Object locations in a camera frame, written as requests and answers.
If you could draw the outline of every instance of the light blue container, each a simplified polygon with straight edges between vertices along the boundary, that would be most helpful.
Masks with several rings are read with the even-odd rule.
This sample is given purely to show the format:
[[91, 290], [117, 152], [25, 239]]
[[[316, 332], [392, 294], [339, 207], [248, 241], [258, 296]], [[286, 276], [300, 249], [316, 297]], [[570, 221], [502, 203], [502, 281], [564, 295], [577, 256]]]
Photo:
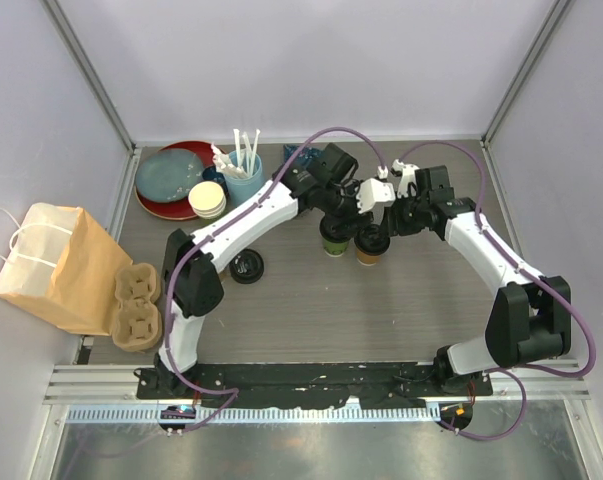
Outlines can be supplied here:
[[[243, 158], [243, 169], [246, 168], [246, 152], [242, 151]], [[233, 164], [237, 164], [237, 152], [230, 153], [230, 161]], [[235, 207], [238, 207], [243, 202], [248, 200], [252, 195], [261, 190], [261, 187], [265, 185], [265, 173], [263, 172], [263, 165], [261, 163], [261, 157], [257, 154], [254, 159], [254, 175], [250, 178], [234, 178], [230, 175], [223, 175], [225, 177], [225, 184], [228, 187], [230, 193], [230, 201]]]

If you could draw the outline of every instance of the gray floor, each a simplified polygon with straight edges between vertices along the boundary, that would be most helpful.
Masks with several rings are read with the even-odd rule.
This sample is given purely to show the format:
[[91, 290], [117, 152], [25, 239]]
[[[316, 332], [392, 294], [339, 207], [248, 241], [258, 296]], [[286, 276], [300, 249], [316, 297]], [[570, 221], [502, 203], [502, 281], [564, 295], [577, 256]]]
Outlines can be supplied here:
[[[519, 401], [475, 405], [469, 429], [494, 435]], [[213, 425], [151, 439], [114, 459], [77, 451], [125, 452], [154, 425], [68, 425], [53, 479], [215, 480], [578, 480], [581, 455], [561, 401], [530, 402], [526, 421], [496, 442], [454, 436], [433, 422]]]
[[[462, 142], [482, 158], [479, 142]], [[412, 144], [384, 142], [389, 161]], [[361, 164], [359, 178], [374, 174], [376, 159], [362, 143], [341, 147]], [[155, 150], [144, 150], [144, 158]], [[270, 171], [280, 165], [281, 145], [262, 145]], [[456, 150], [426, 147], [412, 163], [445, 164], [457, 196], [476, 199], [479, 176]], [[484, 212], [507, 237], [496, 194], [488, 181]], [[226, 280], [222, 304], [206, 319], [199, 342], [203, 362], [321, 362], [429, 360], [437, 348], [483, 331], [492, 298], [472, 267], [434, 233], [393, 238], [375, 267], [363, 267], [354, 248], [333, 259], [321, 248], [321, 213], [287, 222], [257, 240], [266, 262], [254, 285]], [[161, 267], [165, 242], [176, 228], [196, 229], [197, 221], [170, 222], [146, 213], [132, 198], [120, 243], [135, 262]], [[118, 350], [109, 338], [95, 339], [90, 363], [151, 363], [152, 353]]]

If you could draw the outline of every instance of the white wall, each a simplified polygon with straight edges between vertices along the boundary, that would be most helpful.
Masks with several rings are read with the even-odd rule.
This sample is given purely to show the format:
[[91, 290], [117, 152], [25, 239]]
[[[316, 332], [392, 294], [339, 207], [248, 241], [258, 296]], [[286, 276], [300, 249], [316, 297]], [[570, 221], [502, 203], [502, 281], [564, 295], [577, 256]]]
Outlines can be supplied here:
[[[575, 2], [494, 144], [525, 250], [563, 275], [594, 331], [603, 415], [603, 0]], [[574, 351], [585, 357], [580, 334]]]
[[137, 141], [484, 133], [552, 0], [61, 0]]
[[[125, 152], [41, 4], [0, 2], [0, 206], [82, 205], [108, 220]], [[13, 231], [0, 215], [0, 250]], [[52, 366], [76, 338], [0, 300], [0, 479], [23, 480]]]

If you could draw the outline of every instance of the light blue plate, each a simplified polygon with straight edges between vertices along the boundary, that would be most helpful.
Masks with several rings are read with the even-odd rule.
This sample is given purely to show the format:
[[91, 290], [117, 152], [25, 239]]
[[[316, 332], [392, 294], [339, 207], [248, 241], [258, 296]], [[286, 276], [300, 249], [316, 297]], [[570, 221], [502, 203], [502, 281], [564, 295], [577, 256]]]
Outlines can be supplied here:
[[189, 150], [161, 150], [139, 166], [135, 184], [139, 194], [152, 202], [176, 202], [202, 181], [203, 170], [201, 159]]

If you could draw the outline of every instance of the brown paper bag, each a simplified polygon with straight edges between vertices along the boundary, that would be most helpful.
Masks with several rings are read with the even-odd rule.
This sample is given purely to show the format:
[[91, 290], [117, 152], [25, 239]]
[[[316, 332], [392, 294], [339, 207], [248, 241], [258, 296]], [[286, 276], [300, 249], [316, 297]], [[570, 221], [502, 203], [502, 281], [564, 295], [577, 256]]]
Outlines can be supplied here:
[[0, 298], [68, 332], [110, 335], [118, 307], [114, 278], [132, 259], [90, 214], [36, 203], [10, 249]]

